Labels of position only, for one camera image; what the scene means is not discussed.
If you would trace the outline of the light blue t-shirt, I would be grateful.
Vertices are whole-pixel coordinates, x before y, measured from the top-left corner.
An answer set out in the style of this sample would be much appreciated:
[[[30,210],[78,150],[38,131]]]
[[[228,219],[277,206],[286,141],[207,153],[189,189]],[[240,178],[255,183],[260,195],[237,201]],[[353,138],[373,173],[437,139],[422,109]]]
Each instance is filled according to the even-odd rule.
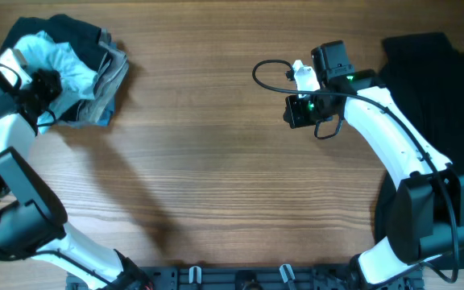
[[[98,73],[89,68],[68,42],[57,43],[46,31],[20,37],[12,48],[25,60],[23,71],[33,76],[48,74],[58,94],[47,93],[42,85],[22,85],[21,90],[39,102],[37,125],[44,134],[55,120],[82,100],[94,100]]]

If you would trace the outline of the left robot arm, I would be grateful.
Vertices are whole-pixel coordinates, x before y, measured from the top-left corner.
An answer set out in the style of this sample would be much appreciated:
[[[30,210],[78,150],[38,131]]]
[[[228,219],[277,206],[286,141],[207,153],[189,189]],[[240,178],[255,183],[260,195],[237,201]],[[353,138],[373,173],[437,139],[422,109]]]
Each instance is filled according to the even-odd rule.
[[[20,50],[0,57],[0,262],[36,259],[89,289],[152,289],[151,278],[119,251],[68,221],[59,197],[27,162],[38,118],[62,91],[57,71],[26,71]]]

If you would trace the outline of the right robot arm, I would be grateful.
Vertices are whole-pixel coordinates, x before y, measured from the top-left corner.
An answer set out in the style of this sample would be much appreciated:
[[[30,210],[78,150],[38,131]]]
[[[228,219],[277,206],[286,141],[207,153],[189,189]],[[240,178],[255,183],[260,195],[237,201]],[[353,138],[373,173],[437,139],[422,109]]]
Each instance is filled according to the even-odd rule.
[[[312,65],[288,66],[296,87],[286,98],[291,128],[337,120],[351,125],[387,170],[393,196],[386,202],[381,239],[356,255],[344,275],[348,288],[377,289],[439,259],[455,265],[464,251],[464,167],[435,148],[400,111],[378,74],[358,71],[343,42],[312,52]]]

